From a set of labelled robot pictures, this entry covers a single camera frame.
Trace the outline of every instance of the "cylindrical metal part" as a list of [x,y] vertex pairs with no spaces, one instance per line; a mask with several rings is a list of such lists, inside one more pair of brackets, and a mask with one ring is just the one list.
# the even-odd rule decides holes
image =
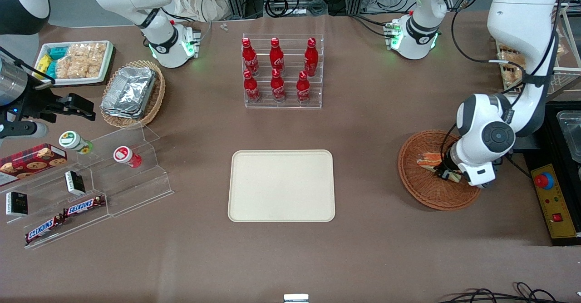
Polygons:
[[0,57],[0,106],[14,102],[26,88],[28,75]]

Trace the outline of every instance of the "cookie box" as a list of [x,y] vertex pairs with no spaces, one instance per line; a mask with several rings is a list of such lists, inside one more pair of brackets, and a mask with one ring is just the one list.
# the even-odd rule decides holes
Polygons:
[[[49,52],[51,48],[62,48],[62,47],[69,47],[72,44],[90,44],[93,42],[101,42],[107,44],[107,48],[105,49],[103,62],[101,63],[99,75],[97,77],[91,78],[56,78],[54,81],[54,87],[69,87],[69,86],[83,86],[83,85],[103,85],[102,82],[107,76],[108,68],[110,67],[110,62],[113,56],[114,46],[108,40],[87,40],[84,42],[59,42],[59,43],[47,43],[43,44],[40,48],[40,52],[38,54],[37,60],[34,63],[35,67],[38,66],[39,62],[41,61],[42,57]],[[42,82],[49,82],[48,79],[42,78]]]
[[41,144],[0,160],[0,186],[67,163],[67,154],[50,144]]

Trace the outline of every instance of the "small jar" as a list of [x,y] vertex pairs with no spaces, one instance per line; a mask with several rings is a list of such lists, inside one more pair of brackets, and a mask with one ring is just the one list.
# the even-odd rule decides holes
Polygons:
[[113,153],[113,158],[119,164],[126,164],[132,168],[141,166],[141,156],[127,146],[119,146]]
[[93,150],[93,143],[87,141],[76,131],[65,131],[59,138],[60,146],[65,149],[74,150],[79,154],[88,154]]

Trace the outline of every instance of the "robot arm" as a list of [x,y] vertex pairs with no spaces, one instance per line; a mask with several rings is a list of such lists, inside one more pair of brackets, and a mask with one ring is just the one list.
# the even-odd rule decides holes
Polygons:
[[[42,29],[50,15],[48,0],[0,0],[0,34],[31,35]],[[26,73],[26,63],[4,48],[0,52],[0,145],[4,138],[43,137],[48,133],[44,123],[24,118],[56,122],[56,114],[80,115],[95,120],[93,102],[76,94],[56,96],[50,84],[44,84]]]
[[556,0],[493,0],[488,31],[521,52],[529,72],[521,96],[473,94],[458,108],[462,138],[446,153],[446,165],[457,167],[471,185],[495,178],[491,161],[506,154],[515,137],[535,132],[543,123],[544,105],[554,66],[558,37],[553,32]]
[[438,28],[446,17],[448,7],[444,0],[415,0],[417,7],[413,15],[394,19],[401,31],[391,42],[390,48],[407,59],[421,59],[428,55],[436,40]]
[[193,31],[172,25],[162,7],[172,0],[96,0],[104,9],[129,19],[141,28],[153,56],[168,68],[183,65],[195,55]]

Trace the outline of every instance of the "red button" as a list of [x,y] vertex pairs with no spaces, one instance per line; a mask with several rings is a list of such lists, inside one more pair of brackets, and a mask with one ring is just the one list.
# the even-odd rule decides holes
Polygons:
[[552,215],[552,220],[554,222],[562,222],[563,221],[563,216],[561,216],[561,214],[553,214]]
[[535,176],[535,185],[540,188],[548,186],[548,177],[546,175],[540,174]]

